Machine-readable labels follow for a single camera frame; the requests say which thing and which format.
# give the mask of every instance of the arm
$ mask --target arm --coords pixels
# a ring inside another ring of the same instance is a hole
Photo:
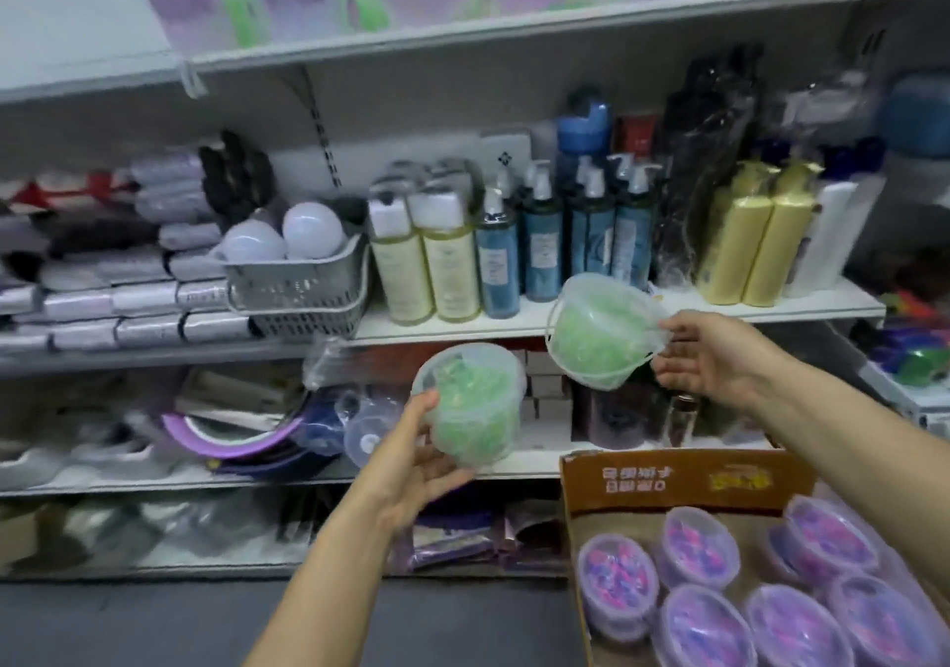
[[[414,397],[320,529],[244,667],[357,667],[393,537],[474,477],[417,446],[436,392]]]
[[[660,384],[755,417],[950,593],[950,443],[772,344],[754,327],[679,313],[654,361]]]

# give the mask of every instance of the forearm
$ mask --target forearm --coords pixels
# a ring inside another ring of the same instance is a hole
[[[356,667],[392,534],[376,505],[348,495],[320,529],[245,667]]]
[[[797,360],[764,384],[754,415],[950,593],[950,444]]]

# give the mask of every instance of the purple rim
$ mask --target purple rim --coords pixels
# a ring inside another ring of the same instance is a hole
[[[240,459],[241,457],[250,457],[259,454],[266,449],[270,449],[287,439],[291,433],[300,426],[302,417],[294,417],[283,427],[275,429],[271,434],[252,444],[238,445],[216,445],[208,442],[201,435],[197,434],[188,426],[181,414],[162,414],[161,421],[172,439],[178,442],[188,451],[194,452],[202,457],[215,457],[220,460]]]

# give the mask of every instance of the floor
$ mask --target floor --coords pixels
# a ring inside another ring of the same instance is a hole
[[[0,664],[234,667],[284,582],[0,585]],[[387,580],[364,667],[581,667],[563,582]]]

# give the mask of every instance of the blue lid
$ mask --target blue lid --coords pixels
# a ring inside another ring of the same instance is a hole
[[[885,165],[887,142],[880,137],[865,137],[854,147],[854,166],[858,172],[880,172]]]
[[[610,107],[591,98],[585,114],[558,117],[558,149],[564,154],[606,154],[610,148]]]
[[[826,181],[848,181],[857,171],[854,163],[854,150],[850,147],[825,147]]]
[[[775,167],[781,167],[791,157],[791,142],[789,140],[763,140],[759,143],[762,152],[762,161]]]

